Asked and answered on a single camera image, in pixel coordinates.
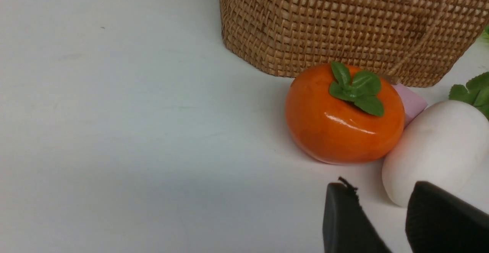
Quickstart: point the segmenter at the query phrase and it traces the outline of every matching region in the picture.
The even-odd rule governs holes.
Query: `toy vegetable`
[[[402,101],[386,80],[337,62],[296,77],[285,116],[297,145],[332,164],[380,159],[397,144],[405,120]]]
[[[489,150],[489,72],[454,85],[449,100],[419,114],[386,156],[382,181],[407,206],[418,180],[451,193],[461,189]]]

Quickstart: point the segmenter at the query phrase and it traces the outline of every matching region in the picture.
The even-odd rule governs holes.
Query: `woven basket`
[[[220,0],[232,52],[276,76],[338,61],[436,84],[489,23],[489,0]]]

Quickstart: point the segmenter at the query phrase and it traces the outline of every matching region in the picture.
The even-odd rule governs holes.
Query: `green plant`
[[[382,89],[381,79],[377,74],[361,70],[351,78],[348,68],[339,62],[331,62],[333,75],[337,82],[330,85],[330,94],[338,99],[352,102],[353,105],[368,114],[382,117],[384,105],[377,98]]]
[[[489,39],[489,26],[487,26],[482,32],[482,37]]]
[[[489,119],[489,72],[470,79],[465,86],[452,86],[449,99],[472,105]]]

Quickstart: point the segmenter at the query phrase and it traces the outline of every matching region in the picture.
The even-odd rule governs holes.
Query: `white table surface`
[[[291,142],[272,77],[224,48],[218,0],[0,0],[2,253],[321,253],[344,176],[410,252],[381,163]],[[487,70],[478,41],[430,104]],[[489,211],[489,161],[457,195]]]

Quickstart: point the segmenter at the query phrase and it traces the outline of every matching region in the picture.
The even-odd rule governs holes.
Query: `pink object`
[[[402,84],[396,84],[393,87],[398,92],[404,104],[406,114],[404,127],[406,127],[418,114],[428,107],[428,103],[421,96]]]

